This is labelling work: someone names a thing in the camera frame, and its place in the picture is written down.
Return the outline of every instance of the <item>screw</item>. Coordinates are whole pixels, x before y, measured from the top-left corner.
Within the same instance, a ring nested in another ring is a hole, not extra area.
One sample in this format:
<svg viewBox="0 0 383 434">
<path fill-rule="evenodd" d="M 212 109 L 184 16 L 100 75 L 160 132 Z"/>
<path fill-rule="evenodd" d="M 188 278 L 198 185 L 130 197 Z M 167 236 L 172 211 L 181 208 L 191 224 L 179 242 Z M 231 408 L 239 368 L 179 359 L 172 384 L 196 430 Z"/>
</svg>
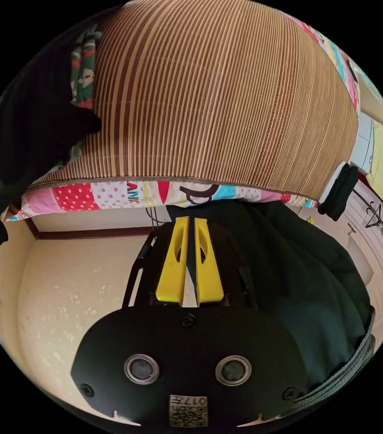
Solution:
<svg viewBox="0 0 383 434">
<path fill-rule="evenodd" d="M 283 392 L 282 399 L 284 401 L 289 401 L 290 399 L 294 398 L 296 392 L 297 389 L 295 387 L 289 387 Z"/>
<path fill-rule="evenodd" d="M 88 398 L 93 397 L 94 391 L 93 391 L 93 388 L 89 384 L 82 384 L 80 386 L 80 388 L 82 389 L 83 394 L 86 395 Z"/>
<path fill-rule="evenodd" d="M 187 315 L 181 319 L 181 325 L 183 327 L 191 327 L 195 324 L 195 322 L 196 318 L 191 313 L 187 313 Z"/>
</svg>

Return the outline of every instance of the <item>wooden molding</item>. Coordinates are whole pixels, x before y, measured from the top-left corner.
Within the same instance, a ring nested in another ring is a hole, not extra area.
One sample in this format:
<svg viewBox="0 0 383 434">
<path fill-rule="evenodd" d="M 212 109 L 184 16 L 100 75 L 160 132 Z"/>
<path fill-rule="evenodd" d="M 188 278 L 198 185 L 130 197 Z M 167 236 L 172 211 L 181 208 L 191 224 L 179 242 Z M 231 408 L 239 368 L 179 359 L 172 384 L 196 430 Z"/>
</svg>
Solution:
<svg viewBox="0 0 383 434">
<path fill-rule="evenodd" d="M 32 232 L 32 235 L 35 237 L 35 240 L 38 239 L 39 230 L 37 228 L 37 225 L 33 222 L 31 218 L 25 218 L 24 221 L 26 222 L 27 227 Z"/>
<path fill-rule="evenodd" d="M 149 235 L 151 226 L 120 227 L 117 229 L 93 229 L 88 231 L 38 232 L 37 240 L 79 240 L 90 238 L 112 238 L 117 236 Z"/>
</svg>

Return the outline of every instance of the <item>brown striped fabric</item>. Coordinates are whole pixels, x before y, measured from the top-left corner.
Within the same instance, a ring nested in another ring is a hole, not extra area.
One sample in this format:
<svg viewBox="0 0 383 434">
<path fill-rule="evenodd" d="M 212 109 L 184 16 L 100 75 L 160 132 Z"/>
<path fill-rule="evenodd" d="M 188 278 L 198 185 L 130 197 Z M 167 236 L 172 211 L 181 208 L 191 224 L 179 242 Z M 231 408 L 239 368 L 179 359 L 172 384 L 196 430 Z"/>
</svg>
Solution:
<svg viewBox="0 0 383 434">
<path fill-rule="evenodd" d="M 40 184 L 203 180 L 318 198 L 358 119 L 320 46 L 246 0 L 135 0 L 102 26 L 100 133 Z"/>
</svg>

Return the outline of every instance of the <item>colorful patchwork fabric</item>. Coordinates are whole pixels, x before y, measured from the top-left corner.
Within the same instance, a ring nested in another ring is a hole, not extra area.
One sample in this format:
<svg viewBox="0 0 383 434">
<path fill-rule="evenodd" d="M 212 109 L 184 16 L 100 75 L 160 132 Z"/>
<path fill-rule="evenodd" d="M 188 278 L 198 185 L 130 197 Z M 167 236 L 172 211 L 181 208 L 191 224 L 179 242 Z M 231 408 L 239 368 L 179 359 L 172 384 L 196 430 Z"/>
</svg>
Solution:
<svg viewBox="0 0 383 434">
<path fill-rule="evenodd" d="M 316 208 L 318 206 L 317 201 L 295 194 L 281 194 L 234 185 L 114 181 L 30 190 L 22 198 L 21 211 L 9 220 L 22 220 L 56 212 L 142 208 L 158 205 L 189 207 L 226 199 L 240 199 L 255 203 L 280 200 L 287 205 L 299 207 Z"/>
<path fill-rule="evenodd" d="M 325 37 L 322 33 L 315 30 L 314 28 L 308 26 L 303 21 L 300 21 L 291 15 L 282 12 L 290 20 L 294 21 L 299 27 L 301 27 L 306 33 L 308 33 L 326 52 L 329 59 L 332 61 L 333 65 L 337 69 L 339 76 L 342 78 L 346 90 L 350 95 L 351 101 L 354 105 L 354 109 L 357 113 L 357 117 L 360 116 L 360 89 L 359 84 L 354 80 L 349 67 L 346 64 L 346 59 L 348 56 L 330 39 Z"/>
<path fill-rule="evenodd" d="M 93 108 L 93 81 L 95 78 L 95 48 L 100 40 L 101 32 L 97 32 L 97 24 L 86 29 L 77 39 L 71 53 L 71 90 L 72 104 L 86 109 Z M 82 155 L 82 142 L 75 144 L 67 161 L 59 161 L 48 173 L 53 173 L 79 159 Z"/>
</svg>

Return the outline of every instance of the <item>two lenses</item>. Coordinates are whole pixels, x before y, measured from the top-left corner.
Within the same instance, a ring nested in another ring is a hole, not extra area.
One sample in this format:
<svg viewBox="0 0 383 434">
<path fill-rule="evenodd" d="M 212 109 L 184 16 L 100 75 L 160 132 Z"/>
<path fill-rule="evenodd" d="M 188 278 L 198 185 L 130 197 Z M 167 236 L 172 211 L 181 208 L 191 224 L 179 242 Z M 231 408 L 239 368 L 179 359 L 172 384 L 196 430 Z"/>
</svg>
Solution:
<svg viewBox="0 0 383 434">
<path fill-rule="evenodd" d="M 125 375 L 136 384 L 151 384 L 160 375 L 157 362 L 146 354 L 134 354 L 124 366 Z M 242 356 L 228 356 L 220 360 L 215 368 L 217 381 L 225 386 L 239 386 L 252 373 L 250 362 Z"/>
</svg>

